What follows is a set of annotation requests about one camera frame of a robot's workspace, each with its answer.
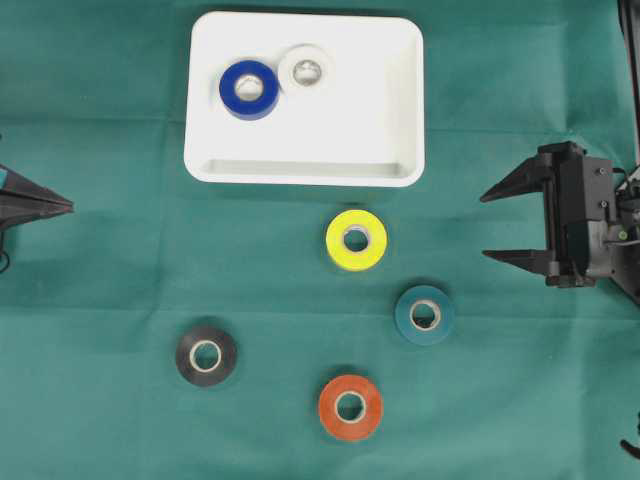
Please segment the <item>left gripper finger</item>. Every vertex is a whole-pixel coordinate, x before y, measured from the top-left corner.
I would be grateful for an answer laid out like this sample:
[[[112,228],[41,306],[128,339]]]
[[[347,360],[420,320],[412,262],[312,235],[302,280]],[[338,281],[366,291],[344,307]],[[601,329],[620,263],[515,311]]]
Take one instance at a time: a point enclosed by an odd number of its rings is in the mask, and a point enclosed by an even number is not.
[[[2,205],[2,223],[29,223],[38,220],[53,218],[56,216],[73,213],[72,206],[50,205],[25,206],[25,205]]]
[[[73,202],[1,165],[1,193],[17,198],[72,207]]]

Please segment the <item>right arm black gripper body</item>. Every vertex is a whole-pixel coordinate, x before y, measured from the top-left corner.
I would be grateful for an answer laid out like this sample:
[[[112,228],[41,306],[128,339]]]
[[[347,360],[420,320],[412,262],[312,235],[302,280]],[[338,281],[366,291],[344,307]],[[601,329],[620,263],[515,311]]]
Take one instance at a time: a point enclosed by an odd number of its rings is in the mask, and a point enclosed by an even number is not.
[[[593,287],[611,274],[602,241],[613,218],[613,164],[573,142],[538,148],[546,249],[540,273],[560,288]]]

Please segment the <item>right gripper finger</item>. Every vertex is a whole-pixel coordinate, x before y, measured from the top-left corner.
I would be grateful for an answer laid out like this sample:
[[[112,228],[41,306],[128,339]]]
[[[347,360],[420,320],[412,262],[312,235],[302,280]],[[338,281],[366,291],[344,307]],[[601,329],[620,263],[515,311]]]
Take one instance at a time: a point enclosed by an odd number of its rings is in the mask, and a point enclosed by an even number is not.
[[[523,161],[481,197],[483,203],[503,198],[541,192],[543,184],[553,176],[549,154],[538,154]]]
[[[491,259],[533,274],[547,276],[550,266],[550,252],[548,250],[483,250],[482,253]]]

